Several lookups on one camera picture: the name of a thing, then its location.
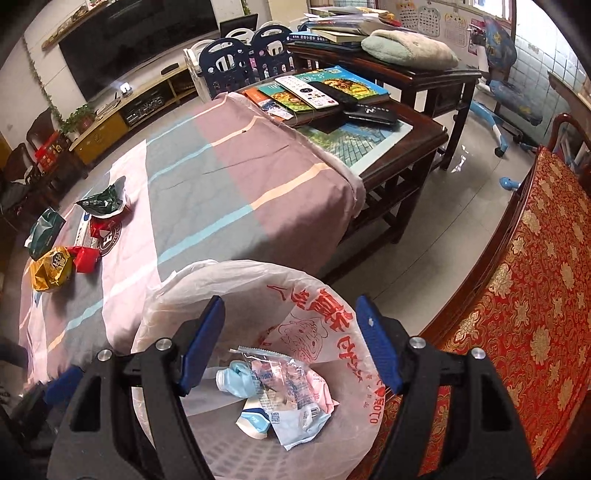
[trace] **small speaker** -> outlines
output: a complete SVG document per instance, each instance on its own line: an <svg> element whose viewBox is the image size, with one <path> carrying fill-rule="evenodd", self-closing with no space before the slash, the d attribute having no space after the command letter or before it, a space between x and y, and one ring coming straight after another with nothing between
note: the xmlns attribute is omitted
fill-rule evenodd
<svg viewBox="0 0 591 480"><path fill-rule="evenodd" d="M172 65L169 65L168 67L162 69L162 71L160 72L160 75L166 75L168 72L172 72L173 70L178 69L178 63L173 63Z"/></svg>

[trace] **tv stand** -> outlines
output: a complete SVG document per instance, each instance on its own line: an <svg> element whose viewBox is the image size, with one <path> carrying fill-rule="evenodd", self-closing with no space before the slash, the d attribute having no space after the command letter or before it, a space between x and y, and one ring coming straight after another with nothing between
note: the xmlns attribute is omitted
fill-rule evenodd
<svg viewBox="0 0 591 480"><path fill-rule="evenodd" d="M85 163L95 162L109 147L147 119L182 98L196 95L195 85L186 65L182 65L134 89L119 104L95 119L94 123L70 146Z"/></svg>

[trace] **tiled floor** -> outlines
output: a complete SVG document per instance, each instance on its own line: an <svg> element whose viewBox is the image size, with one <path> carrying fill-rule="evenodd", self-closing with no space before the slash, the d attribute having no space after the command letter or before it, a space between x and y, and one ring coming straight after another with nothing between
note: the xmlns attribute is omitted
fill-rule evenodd
<svg viewBox="0 0 591 480"><path fill-rule="evenodd" d="M400 98L400 93L394 91L393 96ZM188 117L199 101L191 100L138 131L98 164L86 181L78 182L62 205L85 194L131 147ZM424 104L424 95L417 102ZM451 131L451 113L437 120ZM516 145L499 159L495 146L488 127L470 116L449 170L429 175L401 242L382 248L336 282L335 290L352 304L366 293L384 315L402 321L411 334L420 332L458 288L495 230L511 196L499 186L499 178L522 180L533 163L533 157ZM384 228L380 223L341 245L333 260L379 234ZM0 302L0 333L13 339L18 337L20 282L27 260L26 250L20 248L23 242L24 238L17 240ZM7 386L16 388L18 376L15 369L0 365L0 378Z"/></svg>

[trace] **metal screw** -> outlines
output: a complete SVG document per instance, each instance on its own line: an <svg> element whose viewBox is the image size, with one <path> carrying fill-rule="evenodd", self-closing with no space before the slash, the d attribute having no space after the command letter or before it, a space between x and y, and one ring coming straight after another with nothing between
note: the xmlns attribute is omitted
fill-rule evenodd
<svg viewBox="0 0 591 480"><path fill-rule="evenodd" d="M478 360L482 360L486 356L486 352L480 347L473 348L470 353Z"/></svg>
<svg viewBox="0 0 591 480"><path fill-rule="evenodd" d="M96 355L96 357L99 359L99 361L106 362L109 358L111 358L112 355L113 355L113 352L111 352L111 350L109 350L108 348L105 348L104 350L101 350Z"/></svg>
<svg viewBox="0 0 591 480"><path fill-rule="evenodd" d="M425 339L421 337L410 337L408 343L410 343L410 346L413 348L425 348L425 345L427 344Z"/></svg>
<svg viewBox="0 0 591 480"><path fill-rule="evenodd" d="M156 342L156 350L164 351L172 347L173 341L170 338L161 338Z"/></svg>

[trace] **hanging vine plant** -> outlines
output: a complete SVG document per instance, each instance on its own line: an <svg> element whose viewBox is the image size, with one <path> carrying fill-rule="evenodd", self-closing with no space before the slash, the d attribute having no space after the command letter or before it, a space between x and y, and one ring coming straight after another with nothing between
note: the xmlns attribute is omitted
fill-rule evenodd
<svg viewBox="0 0 591 480"><path fill-rule="evenodd" d="M27 45L27 41L25 40L24 35L22 37L22 45L25 47L25 52L27 53L27 60L29 62L29 70L31 71L31 75L33 76L33 79L35 80L36 84L39 85L39 88L41 89L41 93L43 94L43 96L45 97L45 100L49 104L49 108L51 109L51 112L53 113L54 117L56 118L57 123L61 127L64 124L64 119L61 117L61 113L57 109L57 107L55 105L53 105L53 102L51 101L51 96L45 90L45 86L43 85L43 82L41 81L41 77L39 76L39 74L37 73L37 69L35 68L35 62L31 58L31 52L29 52L29 47Z"/></svg>
<svg viewBox="0 0 591 480"><path fill-rule="evenodd" d="M240 0L242 2L242 10L245 15L251 14L251 9L248 8L248 2L246 0Z"/></svg>

